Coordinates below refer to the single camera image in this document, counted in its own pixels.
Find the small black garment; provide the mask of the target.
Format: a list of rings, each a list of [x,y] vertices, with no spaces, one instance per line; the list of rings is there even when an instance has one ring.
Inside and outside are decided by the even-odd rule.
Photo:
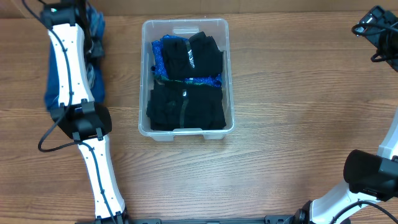
[[[189,39],[164,37],[162,44],[165,69],[172,80],[214,78],[223,72],[223,52],[204,32]]]
[[[178,83],[154,83],[147,103],[146,115],[150,128],[155,131],[173,131],[186,128],[188,89]]]

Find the large black garment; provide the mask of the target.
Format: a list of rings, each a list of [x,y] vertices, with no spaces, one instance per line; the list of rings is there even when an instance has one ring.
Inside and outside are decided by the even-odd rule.
[[[226,126],[220,88],[207,85],[186,85],[189,103],[185,115],[186,128],[223,129]]]

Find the blue denim jeans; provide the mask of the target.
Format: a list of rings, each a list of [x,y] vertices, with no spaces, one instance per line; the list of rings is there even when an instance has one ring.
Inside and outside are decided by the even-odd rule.
[[[86,16],[90,24],[91,35],[104,36],[105,20],[102,12],[98,12],[92,5],[86,5]],[[86,61],[86,76],[93,97],[96,102],[103,103],[105,87],[99,61]],[[57,63],[53,46],[49,50],[49,71],[47,89],[44,95],[44,103],[47,111],[58,107],[59,81]]]

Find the blue sequin fabric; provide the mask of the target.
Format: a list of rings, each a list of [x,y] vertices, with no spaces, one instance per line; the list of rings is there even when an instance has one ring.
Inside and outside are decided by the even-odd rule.
[[[155,65],[151,67],[151,70],[156,80],[162,82],[187,83],[191,85],[208,85],[216,88],[221,88],[222,86],[221,74],[217,75],[216,77],[190,77],[190,78],[184,78],[182,80],[170,79],[167,74],[164,58],[162,55],[162,51],[164,49],[163,41],[167,39],[188,40],[184,37],[179,37],[175,35],[164,35],[159,40],[155,40],[151,43],[152,51],[154,54],[154,60],[155,60]]]

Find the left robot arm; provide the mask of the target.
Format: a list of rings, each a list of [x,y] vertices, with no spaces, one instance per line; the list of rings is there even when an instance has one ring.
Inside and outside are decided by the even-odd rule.
[[[111,115],[103,105],[103,15],[88,1],[60,1],[44,4],[40,21],[52,44],[49,79],[57,94],[50,115],[84,158],[95,200],[94,223],[129,223],[110,155]]]

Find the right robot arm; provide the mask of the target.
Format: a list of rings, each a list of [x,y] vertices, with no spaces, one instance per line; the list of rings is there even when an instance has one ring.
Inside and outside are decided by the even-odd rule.
[[[351,29],[376,48],[374,63],[386,62],[397,70],[397,16],[374,6]],[[349,223],[350,216],[366,206],[397,196],[397,119],[376,154],[353,150],[346,158],[343,180],[323,197],[307,202],[286,223]]]

